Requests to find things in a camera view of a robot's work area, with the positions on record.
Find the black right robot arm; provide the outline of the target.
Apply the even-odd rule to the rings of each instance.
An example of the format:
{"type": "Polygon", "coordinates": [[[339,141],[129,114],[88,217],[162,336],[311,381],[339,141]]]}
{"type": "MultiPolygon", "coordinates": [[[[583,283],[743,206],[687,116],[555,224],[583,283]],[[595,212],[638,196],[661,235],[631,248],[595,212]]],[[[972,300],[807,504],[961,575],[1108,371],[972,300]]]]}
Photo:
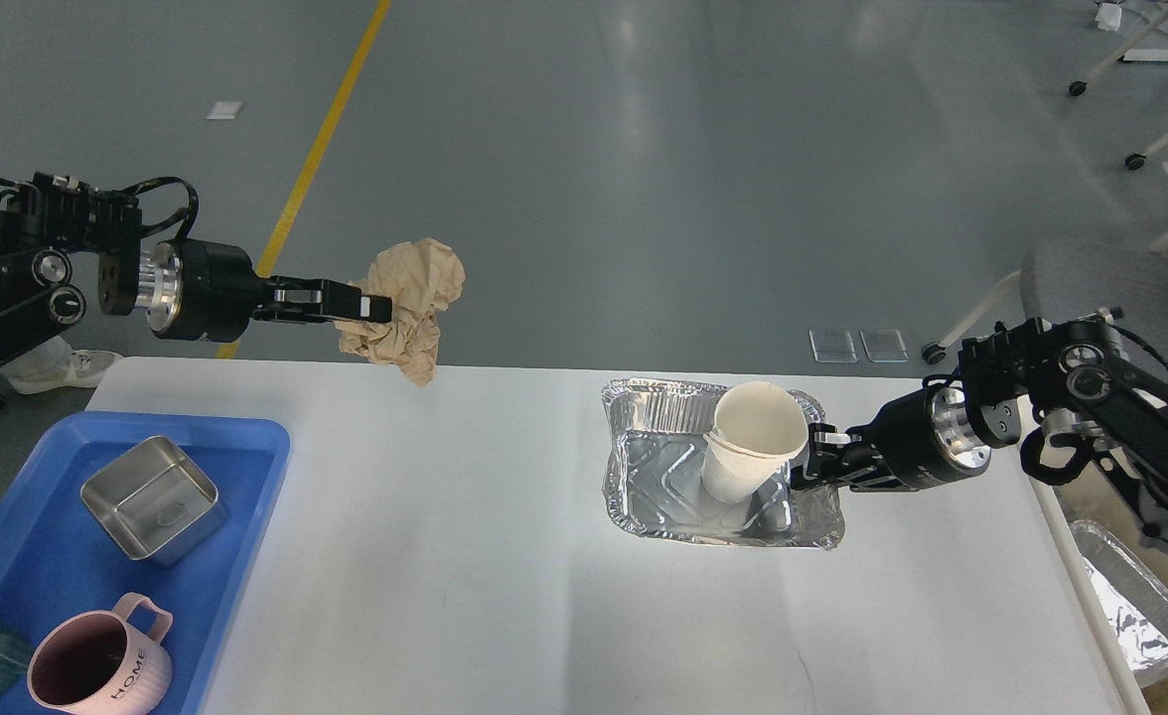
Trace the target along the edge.
{"type": "Polygon", "coordinates": [[[922,380],[867,424],[815,422],[790,490],[915,493],[982,475],[1016,447],[1021,470],[1048,486],[1096,466],[1148,548],[1168,555],[1168,380],[1129,362],[1143,340],[1119,308],[1069,322],[997,322],[962,341],[952,372],[922,380]]]}

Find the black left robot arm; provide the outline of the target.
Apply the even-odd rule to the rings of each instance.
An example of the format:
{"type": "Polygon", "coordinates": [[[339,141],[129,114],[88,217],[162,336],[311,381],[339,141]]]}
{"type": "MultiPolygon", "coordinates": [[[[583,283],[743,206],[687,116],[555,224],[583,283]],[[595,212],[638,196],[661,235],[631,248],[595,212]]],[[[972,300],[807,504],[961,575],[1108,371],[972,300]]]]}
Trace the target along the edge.
{"type": "Polygon", "coordinates": [[[389,297],[327,279],[262,277],[239,247],[194,240],[199,190],[183,178],[98,189],[75,178],[0,178],[0,366],[86,313],[72,254],[97,258],[106,314],[142,311],[162,340],[234,343],[249,322],[392,320],[389,297]]]}

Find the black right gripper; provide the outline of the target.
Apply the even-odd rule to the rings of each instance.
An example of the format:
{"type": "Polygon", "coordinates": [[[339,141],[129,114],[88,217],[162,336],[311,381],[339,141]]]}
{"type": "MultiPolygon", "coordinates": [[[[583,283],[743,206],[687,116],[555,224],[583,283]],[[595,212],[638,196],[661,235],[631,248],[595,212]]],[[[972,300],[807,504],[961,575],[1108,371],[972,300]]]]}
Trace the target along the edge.
{"type": "Polygon", "coordinates": [[[792,492],[923,492],[982,475],[990,461],[957,386],[929,386],[885,403],[872,419],[872,444],[830,424],[809,424],[807,437],[802,466],[790,467],[792,492]]]}

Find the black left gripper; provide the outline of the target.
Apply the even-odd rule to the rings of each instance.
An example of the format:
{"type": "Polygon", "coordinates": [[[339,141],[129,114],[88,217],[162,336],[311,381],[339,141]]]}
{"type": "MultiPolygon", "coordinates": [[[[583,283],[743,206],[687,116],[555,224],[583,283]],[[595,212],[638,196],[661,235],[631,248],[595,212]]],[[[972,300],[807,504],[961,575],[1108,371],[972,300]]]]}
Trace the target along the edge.
{"type": "Polygon", "coordinates": [[[392,321],[392,299],[331,279],[260,279],[239,247],[214,241],[161,241],[151,254],[148,327],[162,340],[234,343],[248,322],[392,321]]]}

